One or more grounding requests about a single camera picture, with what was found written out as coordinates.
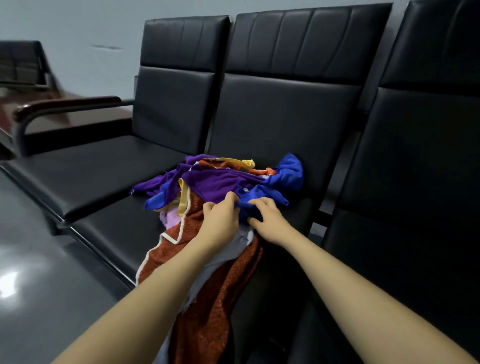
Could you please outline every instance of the white wall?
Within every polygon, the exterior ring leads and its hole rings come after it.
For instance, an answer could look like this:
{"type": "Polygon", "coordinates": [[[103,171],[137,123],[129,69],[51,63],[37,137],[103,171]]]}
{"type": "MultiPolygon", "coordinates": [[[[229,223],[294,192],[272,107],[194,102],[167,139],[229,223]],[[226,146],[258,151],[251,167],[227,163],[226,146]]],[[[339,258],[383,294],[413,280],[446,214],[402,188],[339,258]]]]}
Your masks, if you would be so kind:
{"type": "MultiPolygon", "coordinates": [[[[66,91],[126,98],[133,97],[147,19],[385,1],[0,0],[0,39],[40,40],[59,86],[66,91]]],[[[406,0],[396,0],[390,28],[396,28],[405,4],[406,0]]]]}

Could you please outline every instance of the chair leg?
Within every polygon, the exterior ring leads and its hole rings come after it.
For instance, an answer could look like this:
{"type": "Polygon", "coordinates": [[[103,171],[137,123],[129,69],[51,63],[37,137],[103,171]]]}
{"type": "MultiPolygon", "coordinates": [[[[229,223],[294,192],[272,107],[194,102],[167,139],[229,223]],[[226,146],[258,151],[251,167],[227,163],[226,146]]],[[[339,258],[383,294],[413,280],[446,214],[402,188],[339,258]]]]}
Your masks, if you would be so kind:
{"type": "Polygon", "coordinates": [[[44,211],[42,211],[45,222],[47,223],[48,231],[51,235],[60,235],[60,229],[57,226],[57,223],[44,211]]]}

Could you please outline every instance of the rust-colored fabric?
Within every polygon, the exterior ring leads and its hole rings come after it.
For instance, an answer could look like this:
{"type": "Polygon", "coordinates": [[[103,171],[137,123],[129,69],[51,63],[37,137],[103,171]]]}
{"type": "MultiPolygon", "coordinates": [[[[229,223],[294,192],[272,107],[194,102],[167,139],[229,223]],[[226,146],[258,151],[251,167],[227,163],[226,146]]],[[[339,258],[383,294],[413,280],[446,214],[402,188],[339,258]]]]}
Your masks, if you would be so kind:
{"type": "Polygon", "coordinates": [[[208,168],[230,168],[232,170],[239,170],[241,172],[245,173],[250,173],[254,174],[256,176],[260,175],[265,175],[265,176],[274,176],[276,175],[276,172],[271,169],[271,168],[266,168],[265,170],[254,170],[254,169],[248,169],[245,168],[237,163],[226,161],[222,162],[220,160],[214,160],[214,159],[202,159],[198,162],[202,167],[208,167],[208,168]]]}
{"type": "MultiPolygon", "coordinates": [[[[167,262],[193,239],[204,218],[203,200],[190,192],[189,207],[177,245],[165,238],[150,250],[140,271],[138,282],[144,281],[160,265],[167,262]]],[[[179,237],[181,224],[166,233],[179,237]]],[[[175,321],[168,350],[171,364],[217,363],[228,341],[228,315],[241,290],[254,272],[263,249],[255,235],[252,243],[234,260],[220,266],[204,284],[196,300],[175,321]]]]}

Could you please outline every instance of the hand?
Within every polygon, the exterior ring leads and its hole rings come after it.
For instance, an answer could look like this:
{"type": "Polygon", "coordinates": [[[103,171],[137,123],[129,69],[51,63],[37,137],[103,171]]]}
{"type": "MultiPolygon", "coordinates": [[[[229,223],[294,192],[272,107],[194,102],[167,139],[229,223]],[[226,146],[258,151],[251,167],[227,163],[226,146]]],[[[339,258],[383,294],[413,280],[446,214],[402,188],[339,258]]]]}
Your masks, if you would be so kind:
{"type": "Polygon", "coordinates": [[[248,203],[257,206],[264,219],[260,222],[249,218],[248,223],[268,242],[285,247],[296,230],[285,220],[275,202],[271,198],[260,197],[248,203]]]}
{"type": "Polygon", "coordinates": [[[219,204],[204,204],[204,221],[197,237],[211,243],[214,253],[219,252],[239,231],[239,208],[234,208],[238,196],[228,192],[219,204]]]}

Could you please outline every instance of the gray floor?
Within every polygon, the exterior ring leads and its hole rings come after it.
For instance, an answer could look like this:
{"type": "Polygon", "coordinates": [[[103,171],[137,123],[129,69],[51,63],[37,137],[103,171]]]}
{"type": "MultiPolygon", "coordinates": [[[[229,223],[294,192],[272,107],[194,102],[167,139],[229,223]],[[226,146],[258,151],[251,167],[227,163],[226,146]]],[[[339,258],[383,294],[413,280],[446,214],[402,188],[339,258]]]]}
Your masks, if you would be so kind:
{"type": "Polygon", "coordinates": [[[128,289],[0,172],[0,362],[50,363],[128,289]]]}

